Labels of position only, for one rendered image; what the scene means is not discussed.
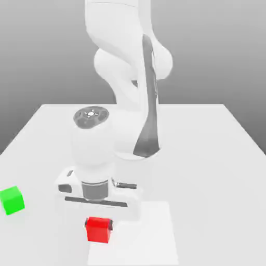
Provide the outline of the small red cube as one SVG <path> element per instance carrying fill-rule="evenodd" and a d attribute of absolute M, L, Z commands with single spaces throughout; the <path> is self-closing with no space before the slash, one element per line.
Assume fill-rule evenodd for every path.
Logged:
<path fill-rule="evenodd" d="M 108 243 L 111 235 L 108 226 L 109 218 L 89 217 L 86 228 L 88 241 Z"/>

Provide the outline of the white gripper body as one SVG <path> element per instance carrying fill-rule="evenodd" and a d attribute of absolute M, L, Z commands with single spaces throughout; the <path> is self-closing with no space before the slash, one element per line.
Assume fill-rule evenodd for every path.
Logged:
<path fill-rule="evenodd" d="M 54 189 L 56 212 L 73 221 L 87 217 L 109 218 L 115 222 L 138 220 L 141 213 L 142 190 L 115 188 L 111 195 L 101 201 L 82 197 L 77 189 L 65 193 Z"/>

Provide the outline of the small green cube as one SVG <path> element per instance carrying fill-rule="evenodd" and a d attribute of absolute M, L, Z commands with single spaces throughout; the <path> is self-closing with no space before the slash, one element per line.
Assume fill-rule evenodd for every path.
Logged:
<path fill-rule="evenodd" d="M 0 201 L 6 215 L 25 209 L 23 196 L 17 186 L 0 191 Z"/>

